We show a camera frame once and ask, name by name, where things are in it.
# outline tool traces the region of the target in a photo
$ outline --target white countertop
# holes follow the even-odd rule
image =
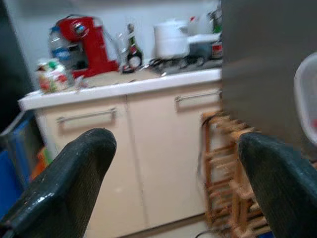
[[[144,93],[172,87],[217,82],[220,79],[221,69],[219,68],[163,77],[148,71],[140,71],[129,75],[111,72],[88,79],[92,82],[89,84],[96,87],[85,88],[80,91],[66,90],[52,94],[43,94],[41,91],[35,91],[20,99],[19,105],[22,110],[27,111],[68,103],[79,103],[88,100]]]

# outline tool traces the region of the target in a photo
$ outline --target cabinet handle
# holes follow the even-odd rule
[[[211,95],[219,95],[221,94],[221,90],[218,90],[218,91],[215,91],[215,92],[211,92],[211,93],[204,93],[204,94],[196,94],[196,95],[190,95],[190,96],[177,96],[175,97],[175,102],[178,103],[178,102],[181,102],[181,101],[184,101],[184,100],[187,100],[187,99],[191,99],[191,98],[199,98],[199,97],[203,97],[203,96],[211,96]]]
[[[99,113],[91,113],[91,114],[85,114],[85,115],[79,115],[79,116],[74,116],[74,117],[60,117],[56,120],[57,123],[64,123],[66,121],[70,121],[70,120],[77,120],[77,119],[83,119],[83,118],[92,118],[92,117],[96,117],[96,116],[102,116],[102,115],[107,115],[107,114],[111,114],[114,115],[117,112],[116,108],[111,108],[108,111],[105,112],[99,112]]]

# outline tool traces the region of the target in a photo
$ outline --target white wall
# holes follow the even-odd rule
[[[126,25],[134,23],[136,40],[145,59],[154,54],[153,26],[170,18],[189,19],[215,9],[216,0],[4,0],[22,48],[30,74],[39,58],[50,56],[49,29],[59,19],[71,14],[100,17],[114,37],[126,33]],[[115,52],[107,44],[109,57]]]

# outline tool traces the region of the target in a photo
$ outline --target cabinet door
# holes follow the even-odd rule
[[[219,110],[219,96],[209,94],[218,89],[205,84],[128,96],[151,227],[205,211],[196,175],[201,114]]]
[[[96,127],[109,129],[117,140],[116,155],[102,184],[87,227],[87,238],[114,238],[144,230],[141,189],[125,98],[49,108],[44,110],[44,115],[59,150],[83,132]],[[72,120],[57,123],[60,117]]]

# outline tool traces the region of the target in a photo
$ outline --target coffee machine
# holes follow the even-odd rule
[[[75,78],[118,71],[116,61],[108,60],[103,27],[96,26],[93,17],[67,17],[56,25],[69,42],[72,74]]]

